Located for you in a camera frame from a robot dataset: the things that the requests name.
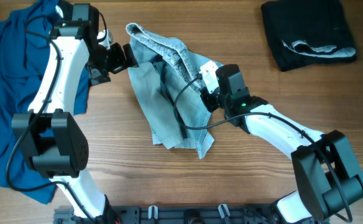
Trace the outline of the light blue denim shorts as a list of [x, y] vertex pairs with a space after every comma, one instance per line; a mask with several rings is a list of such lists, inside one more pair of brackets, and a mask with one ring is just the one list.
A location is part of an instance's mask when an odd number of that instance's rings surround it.
[[194, 149], [203, 159], [214, 137], [205, 129], [211, 113], [200, 97], [204, 81], [195, 77], [209, 58], [188, 50], [175, 37], [163, 37], [136, 23], [128, 24], [126, 31], [137, 61], [128, 74], [153, 144]]

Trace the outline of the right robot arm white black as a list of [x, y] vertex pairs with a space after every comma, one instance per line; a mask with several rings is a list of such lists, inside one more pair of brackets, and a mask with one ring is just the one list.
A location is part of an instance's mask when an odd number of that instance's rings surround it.
[[363, 171], [348, 138], [340, 131], [323, 133], [279, 113], [268, 101], [252, 96], [236, 64], [200, 67], [201, 99], [213, 112], [224, 110], [224, 120], [262, 138], [292, 161], [297, 189], [271, 208], [272, 223], [326, 222], [363, 198]]

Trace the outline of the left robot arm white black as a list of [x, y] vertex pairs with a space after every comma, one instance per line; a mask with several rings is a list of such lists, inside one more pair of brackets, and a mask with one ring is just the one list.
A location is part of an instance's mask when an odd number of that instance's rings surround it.
[[65, 3], [53, 15], [45, 40], [50, 56], [40, 88], [26, 113], [12, 119], [27, 167], [58, 186], [73, 206], [71, 223], [120, 223], [121, 217], [87, 169], [88, 141], [74, 119], [80, 75], [91, 67], [101, 76], [135, 67], [130, 45], [108, 44], [99, 36], [104, 16], [88, 3]]

